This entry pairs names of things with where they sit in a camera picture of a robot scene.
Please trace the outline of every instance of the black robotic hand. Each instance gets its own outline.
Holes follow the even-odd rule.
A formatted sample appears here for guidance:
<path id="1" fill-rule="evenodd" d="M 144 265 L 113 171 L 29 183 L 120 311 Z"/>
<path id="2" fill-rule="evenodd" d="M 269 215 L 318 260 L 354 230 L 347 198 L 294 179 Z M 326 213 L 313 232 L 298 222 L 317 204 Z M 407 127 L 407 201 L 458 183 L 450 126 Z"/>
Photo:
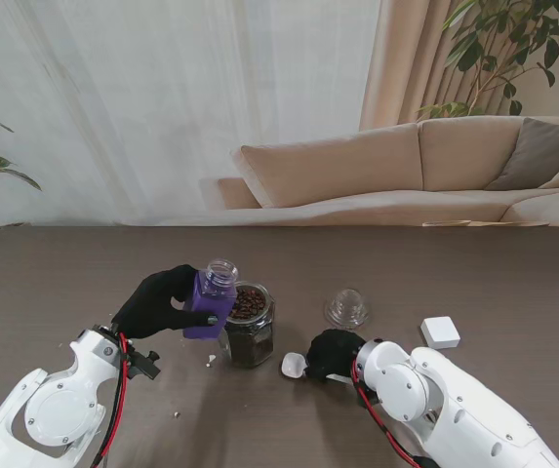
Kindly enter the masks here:
<path id="1" fill-rule="evenodd" d="M 350 377 L 350 367 L 365 342 L 352 331 L 324 330 L 311 341 L 306 375 L 321 381 L 330 373 Z"/>
<path id="2" fill-rule="evenodd" d="M 114 316 L 112 324 L 128 338 L 147 338 L 166 329 L 214 325 L 218 321 L 216 315 L 177 310 L 171 305 L 173 297 L 183 302 L 192 294 L 196 274 L 197 270 L 190 265 L 180 265 L 147 276 Z"/>

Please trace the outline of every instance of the plastic bottle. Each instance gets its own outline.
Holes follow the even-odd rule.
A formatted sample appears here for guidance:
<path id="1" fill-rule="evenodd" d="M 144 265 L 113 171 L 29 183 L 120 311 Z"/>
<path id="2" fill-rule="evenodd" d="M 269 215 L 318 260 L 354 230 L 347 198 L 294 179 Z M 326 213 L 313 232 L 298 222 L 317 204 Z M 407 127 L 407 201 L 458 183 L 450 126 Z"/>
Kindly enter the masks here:
<path id="1" fill-rule="evenodd" d="M 214 259 L 206 270 L 200 270 L 194 279 L 194 291 L 183 308 L 192 312 L 211 312 L 219 321 L 211 327 L 192 327 L 183 331 L 189 339 L 216 339 L 224 327 L 236 301 L 235 282 L 238 268 L 229 260 Z"/>

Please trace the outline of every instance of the beige sofa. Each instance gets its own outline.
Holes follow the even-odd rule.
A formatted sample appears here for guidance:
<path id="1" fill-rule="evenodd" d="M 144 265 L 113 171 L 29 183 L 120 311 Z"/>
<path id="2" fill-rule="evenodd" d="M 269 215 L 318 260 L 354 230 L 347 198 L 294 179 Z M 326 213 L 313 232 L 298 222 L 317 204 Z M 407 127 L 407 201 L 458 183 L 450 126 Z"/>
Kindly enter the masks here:
<path id="1" fill-rule="evenodd" d="M 559 117 L 539 119 L 559 124 Z M 214 213 L 215 224 L 559 223 L 559 188 L 483 190 L 513 152 L 522 120 L 430 120 L 311 143 L 243 146 L 232 155 L 242 178 L 204 180 L 202 191 L 210 210 L 223 211 Z"/>

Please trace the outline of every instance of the brown wooden table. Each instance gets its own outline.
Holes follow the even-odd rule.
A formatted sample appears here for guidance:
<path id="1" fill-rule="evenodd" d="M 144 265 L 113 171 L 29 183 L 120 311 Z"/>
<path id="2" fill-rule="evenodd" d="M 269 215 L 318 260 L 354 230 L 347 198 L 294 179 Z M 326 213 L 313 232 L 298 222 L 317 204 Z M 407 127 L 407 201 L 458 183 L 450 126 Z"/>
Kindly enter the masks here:
<path id="1" fill-rule="evenodd" d="M 370 300 L 372 319 L 359 332 L 408 351 L 422 345 L 423 318 L 450 315 L 461 344 L 445 354 L 528 417 L 559 456 L 551 227 L 9 229 L 0 233 L 0 403 L 28 371 L 66 369 L 67 343 L 109 323 L 146 275 L 217 256 L 274 295 L 274 356 L 255 370 L 221 359 L 208 369 L 214 342 L 180 331 L 137 342 L 162 356 L 162 373 L 128 387 L 110 468 L 404 466 L 349 387 L 279 374 L 284 353 L 306 351 L 327 327 L 323 302 L 344 287 Z M 101 389 L 103 403 L 113 388 Z"/>

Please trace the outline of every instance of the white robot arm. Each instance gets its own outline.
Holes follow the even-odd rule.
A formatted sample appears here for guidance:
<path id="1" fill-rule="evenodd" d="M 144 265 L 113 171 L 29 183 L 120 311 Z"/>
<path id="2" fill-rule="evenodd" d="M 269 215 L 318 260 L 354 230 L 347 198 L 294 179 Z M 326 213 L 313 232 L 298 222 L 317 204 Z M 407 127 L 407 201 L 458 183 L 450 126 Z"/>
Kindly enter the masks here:
<path id="1" fill-rule="evenodd" d="M 120 351 L 108 328 L 85 330 L 70 343 L 75 362 L 68 370 L 47 374 L 37 369 L 26 375 L 0 407 L 0 468 L 72 468 L 84 455 L 105 416 L 97 389 L 120 371 Z M 131 347 L 127 352 L 128 377 L 144 373 L 153 379 L 159 370 L 151 352 L 144 357 Z M 12 424 L 25 407 L 29 436 L 48 447 L 63 447 L 51 457 L 17 440 Z"/>
<path id="2" fill-rule="evenodd" d="M 359 351 L 356 371 L 442 468 L 559 468 L 519 412 L 433 349 L 410 356 L 372 340 Z"/>

